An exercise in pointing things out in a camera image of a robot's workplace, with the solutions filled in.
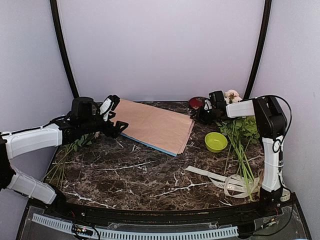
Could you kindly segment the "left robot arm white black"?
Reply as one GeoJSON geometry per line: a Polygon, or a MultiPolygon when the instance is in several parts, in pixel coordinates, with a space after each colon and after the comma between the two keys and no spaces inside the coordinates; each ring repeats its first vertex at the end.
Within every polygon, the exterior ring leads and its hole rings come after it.
{"type": "Polygon", "coordinates": [[[116,116],[114,111],[119,103],[117,95],[109,95],[102,103],[95,102],[91,97],[78,97],[72,101],[67,115],[56,117],[39,127],[1,133],[0,188],[51,205],[51,210],[58,217],[67,218],[71,208],[62,200],[64,194],[14,168],[10,160],[40,149],[73,144],[85,135],[96,132],[117,138],[129,126],[123,121],[111,121],[116,116]]]}

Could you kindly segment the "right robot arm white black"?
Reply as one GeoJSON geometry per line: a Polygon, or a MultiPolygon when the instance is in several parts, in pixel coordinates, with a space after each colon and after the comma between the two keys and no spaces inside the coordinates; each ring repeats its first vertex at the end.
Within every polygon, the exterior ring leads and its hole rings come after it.
{"type": "Polygon", "coordinates": [[[191,119],[201,124],[216,124],[220,135],[227,138],[229,149],[238,159],[236,174],[229,177],[187,167],[187,170],[208,176],[212,183],[224,190],[228,197],[252,198],[257,194],[262,200],[255,205],[255,213],[266,217],[275,208],[274,201],[286,202],[291,191],[283,182],[283,144],[290,128],[275,95],[242,99],[233,90],[216,91],[209,98],[201,99],[201,105],[194,106],[191,119]],[[249,144],[260,142],[264,152],[264,168],[253,174],[246,151],[249,144]]]}

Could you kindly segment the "beige pink wrapping paper sheet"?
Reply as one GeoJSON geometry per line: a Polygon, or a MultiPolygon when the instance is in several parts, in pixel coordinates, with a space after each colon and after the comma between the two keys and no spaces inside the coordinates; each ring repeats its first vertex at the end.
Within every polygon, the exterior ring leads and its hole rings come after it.
{"type": "Polygon", "coordinates": [[[185,150],[195,124],[186,114],[126,99],[114,112],[114,121],[128,123],[123,136],[174,157],[185,150]]]}

